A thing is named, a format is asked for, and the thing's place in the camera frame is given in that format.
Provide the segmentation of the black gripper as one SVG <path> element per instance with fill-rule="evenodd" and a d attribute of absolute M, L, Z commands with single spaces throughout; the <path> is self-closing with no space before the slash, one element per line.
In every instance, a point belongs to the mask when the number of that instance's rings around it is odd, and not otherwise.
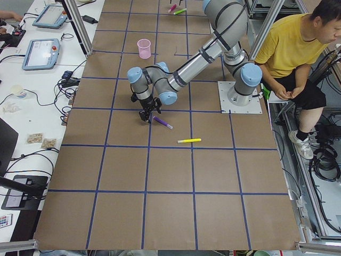
<path fill-rule="evenodd" d="M 134 92 L 131 96 L 131 101 L 140 102 L 143 110 L 139 111 L 139 116 L 144 122 L 151 123 L 150 116 L 153 110 L 156 110 L 159 114 L 161 113 L 160 108 L 162 107 L 162 103 L 157 97 L 153 97 L 152 95 L 150 95 L 148 98 L 140 100 L 138 99 L 137 94 Z"/>

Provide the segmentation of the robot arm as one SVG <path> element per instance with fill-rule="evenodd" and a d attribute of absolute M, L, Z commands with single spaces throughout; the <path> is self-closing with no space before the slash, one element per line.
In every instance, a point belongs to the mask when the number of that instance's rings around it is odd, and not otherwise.
<path fill-rule="evenodd" d="M 176 102 L 177 92 L 220 55 L 224 56 L 224 65 L 236 81 L 228 91 L 229 101 L 240 107 L 250 103 L 262 71 L 249 61 L 239 43 L 247 30 L 245 6 L 241 1 L 204 1 L 202 8 L 213 33 L 191 59 L 173 72 L 164 62 L 145 68 L 133 67 L 127 72 L 133 92 L 131 101 L 139 101 L 143 108 L 139 112 L 141 120 L 150 122 L 154 110 L 160 111 L 162 105 Z"/>

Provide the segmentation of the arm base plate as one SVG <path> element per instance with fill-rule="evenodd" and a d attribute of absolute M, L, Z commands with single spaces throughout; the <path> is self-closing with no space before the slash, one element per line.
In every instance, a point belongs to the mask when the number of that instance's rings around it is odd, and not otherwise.
<path fill-rule="evenodd" d="M 218 92 L 222 114 L 262 114 L 262 107 L 257 96 L 257 88 L 251 95 L 239 95 L 234 88 L 234 81 L 218 81 Z"/>

